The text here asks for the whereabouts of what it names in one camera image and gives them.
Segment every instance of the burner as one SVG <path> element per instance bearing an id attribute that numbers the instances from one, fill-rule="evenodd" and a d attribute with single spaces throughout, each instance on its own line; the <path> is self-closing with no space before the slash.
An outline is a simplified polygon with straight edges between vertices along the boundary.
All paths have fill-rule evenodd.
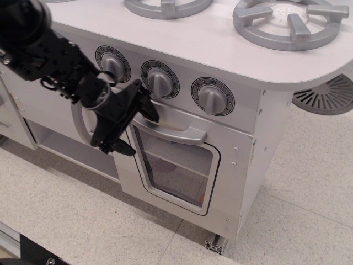
<path id="1" fill-rule="evenodd" d="M 190 3 L 175 5 L 175 0 L 161 0 L 161 6 L 144 4 L 141 0 L 124 0 L 126 8 L 145 18 L 174 19 L 197 14 L 213 2 L 213 0 L 193 0 Z"/>
<path id="2" fill-rule="evenodd" d="M 272 5 L 257 6 L 263 3 Z M 327 20 L 325 28 L 312 34 L 307 27 L 309 15 L 324 16 Z M 330 43 L 339 32 L 342 19 L 348 16 L 348 6 L 333 6 L 325 0 L 241 0 L 234 10 L 233 24 L 241 36 L 262 47 L 282 51 L 305 51 Z M 253 21 L 260 18 L 279 27 L 288 24 L 290 36 L 259 30 L 253 25 Z"/>

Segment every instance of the speckled floor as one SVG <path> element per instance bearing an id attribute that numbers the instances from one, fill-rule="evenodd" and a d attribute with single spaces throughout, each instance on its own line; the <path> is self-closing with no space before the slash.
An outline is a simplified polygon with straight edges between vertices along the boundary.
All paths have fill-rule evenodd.
<path id="1" fill-rule="evenodd" d="M 352 150 L 353 111 L 321 116 L 293 105 L 238 241 L 224 256 L 204 248 L 206 230 L 10 140 L 0 148 L 0 221 L 73 265 L 353 264 Z"/>

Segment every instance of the control knob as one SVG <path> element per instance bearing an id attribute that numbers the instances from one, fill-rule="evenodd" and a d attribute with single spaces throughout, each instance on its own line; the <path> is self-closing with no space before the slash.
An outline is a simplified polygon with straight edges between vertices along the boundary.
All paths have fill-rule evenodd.
<path id="1" fill-rule="evenodd" d="M 101 57 L 101 67 L 104 71 L 109 71 L 114 74 L 117 80 L 122 79 L 126 74 L 125 66 L 122 61 L 120 61 L 117 56 L 110 53 L 105 53 Z M 109 82 L 114 82 L 109 75 L 107 75 L 107 77 Z"/>
<path id="2" fill-rule="evenodd" d="M 101 46 L 95 51 L 95 60 L 100 69 L 111 72 L 119 83 L 125 83 L 131 78 L 131 68 L 125 57 L 116 49 L 109 46 Z M 114 80 L 106 73 L 108 81 Z"/>
<path id="3" fill-rule="evenodd" d="M 191 95 L 195 103 L 209 116 L 225 116 L 234 109 L 231 90 L 221 81 L 201 77 L 192 84 Z"/>
<path id="4" fill-rule="evenodd" d="M 148 84 L 156 97 L 165 97 L 173 91 L 173 80 L 162 70 L 152 69 L 148 72 Z"/>
<path id="5" fill-rule="evenodd" d="M 215 86 L 204 86 L 199 90 L 200 103 L 207 115 L 223 112 L 227 107 L 227 96 Z"/>

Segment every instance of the oven window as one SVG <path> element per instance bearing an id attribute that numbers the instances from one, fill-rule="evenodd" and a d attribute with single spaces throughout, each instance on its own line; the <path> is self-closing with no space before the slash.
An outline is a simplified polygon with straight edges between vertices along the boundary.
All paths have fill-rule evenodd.
<path id="1" fill-rule="evenodd" d="M 166 141 L 134 128 L 151 186 L 202 207 L 212 152 L 200 146 Z"/>

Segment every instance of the vent grille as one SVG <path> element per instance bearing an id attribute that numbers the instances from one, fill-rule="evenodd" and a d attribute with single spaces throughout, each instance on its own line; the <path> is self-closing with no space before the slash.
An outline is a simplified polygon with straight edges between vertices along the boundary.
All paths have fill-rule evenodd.
<path id="1" fill-rule="evenodd" d="M 339 75 L 312 89 L 294 93 L 293 104 L 308 112 L 337 115 L 353 109 L 353 81 Z"/>

